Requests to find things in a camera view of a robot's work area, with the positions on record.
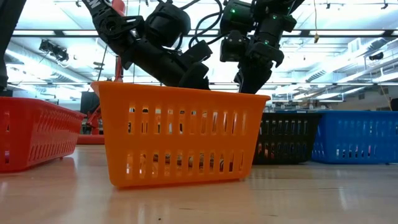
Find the wooden table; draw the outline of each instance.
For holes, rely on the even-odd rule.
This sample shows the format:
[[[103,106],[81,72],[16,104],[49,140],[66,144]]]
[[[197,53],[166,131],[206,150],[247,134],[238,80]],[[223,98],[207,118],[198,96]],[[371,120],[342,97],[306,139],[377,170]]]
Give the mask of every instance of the wooden table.
[[[118,190],[103,146],[0,174],[0,223],[398,223],[398,166],[257,166],[244,181]]]

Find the plastic basket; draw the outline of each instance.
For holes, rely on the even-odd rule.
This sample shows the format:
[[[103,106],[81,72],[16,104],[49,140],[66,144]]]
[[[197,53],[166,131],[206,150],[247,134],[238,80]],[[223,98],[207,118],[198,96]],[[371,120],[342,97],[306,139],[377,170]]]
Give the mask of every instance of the plastic basket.
[[[75,150],[83,114],[42,100],[0,97],[0,171],[19,171]]]
[[[324,111],[312,159],[329,164],[398,162],[398,112]]]
[[[118,187],[247,176],[268,96],[92,84],[102,108],[109,178]]]
[[[320,114],[263,113],[253,164],[297,164],[311,159]]]

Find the orange basket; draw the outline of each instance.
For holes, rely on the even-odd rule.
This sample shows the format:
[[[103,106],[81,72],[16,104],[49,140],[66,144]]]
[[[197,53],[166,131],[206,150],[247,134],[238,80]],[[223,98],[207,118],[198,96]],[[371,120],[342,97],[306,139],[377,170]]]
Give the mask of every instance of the orange basket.
[[[247,176],[268,96],[96,82],[117,187]]]
[[[42,100],[0,97],[0,172],[74,152],[84,115]]]

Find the red basket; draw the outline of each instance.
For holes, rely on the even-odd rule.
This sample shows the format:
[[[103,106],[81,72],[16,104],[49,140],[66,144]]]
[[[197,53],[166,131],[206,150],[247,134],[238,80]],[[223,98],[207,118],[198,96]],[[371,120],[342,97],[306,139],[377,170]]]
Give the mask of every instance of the red basket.
[[[84,116],[42,100],[0,97],[0,172],[72,154]]]

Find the black basket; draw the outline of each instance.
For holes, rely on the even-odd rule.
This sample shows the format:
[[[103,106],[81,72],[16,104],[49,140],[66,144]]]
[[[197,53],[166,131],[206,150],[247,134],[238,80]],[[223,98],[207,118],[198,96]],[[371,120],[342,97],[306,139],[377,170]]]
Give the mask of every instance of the black basket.
[[[318,113],[263,113],[253,164],[308,161],[321,116]]]

